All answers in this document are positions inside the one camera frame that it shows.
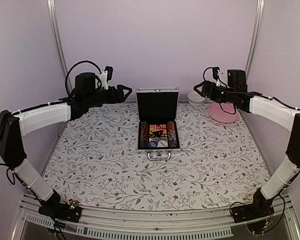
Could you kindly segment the red playing card deck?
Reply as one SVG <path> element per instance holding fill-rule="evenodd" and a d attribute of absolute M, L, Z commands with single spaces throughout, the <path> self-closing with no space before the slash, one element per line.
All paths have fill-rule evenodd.
<path fill-rule="evenodd" d="M 151 131 L 157 130 L 157 129 L 164 129 L 163 134 L 167 133 L 167 126 L 165 124 L 150 124 L 149 125 L 149 131 L 151 133 Z"/>

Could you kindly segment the aluminium poker case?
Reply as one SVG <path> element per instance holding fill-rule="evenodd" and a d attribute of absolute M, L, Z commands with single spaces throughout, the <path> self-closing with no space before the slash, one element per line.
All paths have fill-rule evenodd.
<path fill-rule="evenodd" d="M 181 150 L 176 123 L 179 92 L 178 87 L 136 89 L 137 150 L 150 161 L 168 161 Z"/>

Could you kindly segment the triangular all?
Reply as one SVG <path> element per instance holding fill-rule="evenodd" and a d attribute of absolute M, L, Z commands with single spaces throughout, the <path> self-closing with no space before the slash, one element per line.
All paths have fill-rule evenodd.
<path fill-rule="evenodd" d="M 163 128 L 155 129 L 151 131 L 151 135 L 153 135 L 153 137 L 155 138 L 161 138 L 163 136 L 164 131 L 165 130 Z"/>

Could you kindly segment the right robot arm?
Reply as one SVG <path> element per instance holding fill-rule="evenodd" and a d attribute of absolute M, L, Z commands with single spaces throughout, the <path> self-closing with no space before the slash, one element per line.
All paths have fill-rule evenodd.
<path fill-rule="evenodd" d="M 213 67 L 215 82 L 204 80 L 194 86 L 194 91 L 218 104 L 230 103 L 236 110 L 266 118 L 290 132 L 282 163 L 267 183 L 256 191 L 248 208 L 252 218 L 259 218 L 300 173 L 300 108 L 289 106 L 274 96 L 248 91 L 244 70 L 227 70 L 227 83 L 220 80 L 219 72 L 218 67 Z"/>

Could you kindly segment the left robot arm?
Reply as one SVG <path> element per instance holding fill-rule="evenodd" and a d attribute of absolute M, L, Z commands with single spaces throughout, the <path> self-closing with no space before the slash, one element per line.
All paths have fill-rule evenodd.
<path fill-rule="evenodd" d="M 3 110 L 0 113 L 2 165 L 33 192 L 53 217 L 60 217 L 64 213 L 64 205 L 60 195 L 43 180 L 27 159 L 23 137 L 50 125 L 77 120 L 90 108 L 125 102 L 133 90 L 121 84 L 109 86 L 111 78 L 109 70 L 104 70 L 100 75 L 84 72 L 76 76 L 75 87 L 67 97 L 24 110 Z"/>

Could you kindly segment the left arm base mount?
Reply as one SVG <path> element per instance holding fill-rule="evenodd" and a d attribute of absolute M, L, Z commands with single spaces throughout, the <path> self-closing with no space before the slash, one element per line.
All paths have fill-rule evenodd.
<path fill-rule="evenodd" d="M 70 199 L 67 202 L 61 202 L 58 198 L 50 198 L 41 203 L 38 213 L 52 219 L 78 223 L 82 210 L 77 200 Z"/>

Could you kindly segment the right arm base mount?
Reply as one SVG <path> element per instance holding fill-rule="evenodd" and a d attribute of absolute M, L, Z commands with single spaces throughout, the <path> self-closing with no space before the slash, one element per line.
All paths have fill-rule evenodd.
<path fill-rule="evenodd" d="M 237 206 L 231 205 L 229 213 L 233 217 L 235 223 L 251 221 L 259 218 L 268 217 L 274 214 L 272 200 L 257 199 L 250 204 L 241 204 Z"/>

